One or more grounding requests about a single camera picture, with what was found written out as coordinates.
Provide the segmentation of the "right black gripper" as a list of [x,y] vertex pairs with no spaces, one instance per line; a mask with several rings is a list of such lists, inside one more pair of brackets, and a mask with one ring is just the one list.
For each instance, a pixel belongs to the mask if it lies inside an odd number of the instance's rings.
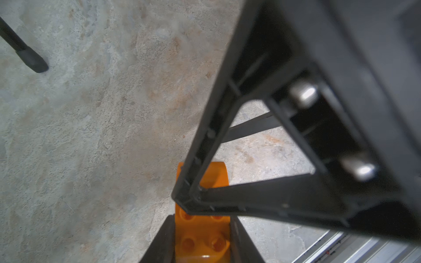
[[280,1],[279,9],[353,140],[331,153],[331,172],[420,210],[420,1]]

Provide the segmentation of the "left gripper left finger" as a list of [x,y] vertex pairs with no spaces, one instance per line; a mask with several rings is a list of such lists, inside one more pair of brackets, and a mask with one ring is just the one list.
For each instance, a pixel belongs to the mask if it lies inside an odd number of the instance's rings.
[[166,217],[152,243],[146,250],[140,263],[174,263],[175,262],[175,219],[174,215]]

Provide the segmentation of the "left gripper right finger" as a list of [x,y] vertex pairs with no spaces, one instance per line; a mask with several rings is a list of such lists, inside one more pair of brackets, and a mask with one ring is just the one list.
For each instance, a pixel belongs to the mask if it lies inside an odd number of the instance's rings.
[[264,263],[260,252],[236,216],[230,217],[230,243],[231,263]]

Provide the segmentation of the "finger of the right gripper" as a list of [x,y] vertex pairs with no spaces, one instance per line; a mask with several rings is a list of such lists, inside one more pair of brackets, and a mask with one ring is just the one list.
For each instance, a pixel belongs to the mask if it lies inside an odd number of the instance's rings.
[[[349,129],[325,99],[319,73],[279,9],[246,1],[172,197],[194,215],[259,217],[407,242],[421,241],[421,209],[359,188],[327,159],[351,146]],[[281,126],[315,167],[312,174],[205,188],[222,143]]]

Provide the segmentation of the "orange curved lego brick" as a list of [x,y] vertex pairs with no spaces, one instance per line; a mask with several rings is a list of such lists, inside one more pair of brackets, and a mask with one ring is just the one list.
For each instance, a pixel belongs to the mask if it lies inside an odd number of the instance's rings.
[[198,216],[175,205],[175,262],[231,262],[230,217]]

